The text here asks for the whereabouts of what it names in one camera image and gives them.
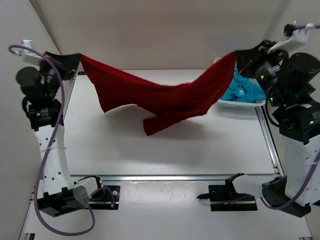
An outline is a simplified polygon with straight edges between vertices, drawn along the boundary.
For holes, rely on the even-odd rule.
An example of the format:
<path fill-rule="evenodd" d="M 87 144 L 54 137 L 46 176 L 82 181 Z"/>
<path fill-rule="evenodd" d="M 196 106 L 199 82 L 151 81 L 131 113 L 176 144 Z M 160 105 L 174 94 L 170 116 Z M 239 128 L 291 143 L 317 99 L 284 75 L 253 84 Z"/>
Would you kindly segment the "red t shirt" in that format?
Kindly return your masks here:
<path fill-rule="evenodd" d="M 143 120 L 144 132 L 150 136 L 207 114 L 233 80 L 236 53 L 222 57 L 193 82 L 179 85 L 157 84 L 87 56 L 81 58 L 81 64 L 95 87 L 103 112 L 136 105 L 154 114 Z"/>

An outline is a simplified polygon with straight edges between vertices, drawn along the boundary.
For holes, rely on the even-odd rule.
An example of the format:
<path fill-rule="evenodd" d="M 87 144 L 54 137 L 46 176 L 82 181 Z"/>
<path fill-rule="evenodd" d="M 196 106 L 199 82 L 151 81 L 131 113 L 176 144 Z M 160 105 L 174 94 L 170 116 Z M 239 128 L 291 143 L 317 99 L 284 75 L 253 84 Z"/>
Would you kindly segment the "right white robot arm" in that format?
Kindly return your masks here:
<path fill-rule="evenodd" d="M 228 205 L 256 197 L 269 209 L 303 217 L 320 202 L 320 104 L 311 97 L 310 83 L 320 72 L 320 62 L 268 40 L 236 50 L 235 56 L 238 73 L 256 79 L 275 107 L 269 117 L 277 121 L 285 146 L 285 175 L 270 179 L 238 173 L 198 199 Z"/>

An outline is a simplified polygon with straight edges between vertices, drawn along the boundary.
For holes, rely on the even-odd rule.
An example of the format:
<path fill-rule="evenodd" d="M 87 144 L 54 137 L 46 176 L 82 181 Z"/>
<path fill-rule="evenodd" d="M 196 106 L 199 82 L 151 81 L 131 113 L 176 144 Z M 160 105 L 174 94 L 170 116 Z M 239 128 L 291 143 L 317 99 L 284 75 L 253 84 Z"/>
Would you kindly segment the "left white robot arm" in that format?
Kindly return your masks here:
<path fill-rule="evenodd" d="M 89 197 L 100 200 L 105 194 L 98 176 L 85 177 L 79 182 L 71 178 L 64 146 L 64 110 L 67 95 L 61 81 L 71 82 L 80 64 L 80 53 L 57 55 L 46 52 L 55 68 L 45 60 L 39 68 L 24 67 L 16 81 L 25 95 L 22 108 L 37 139 L 44 166 L 43 196 L 37 200 L 40 211 L 52 217 L 87 209 Z"/>

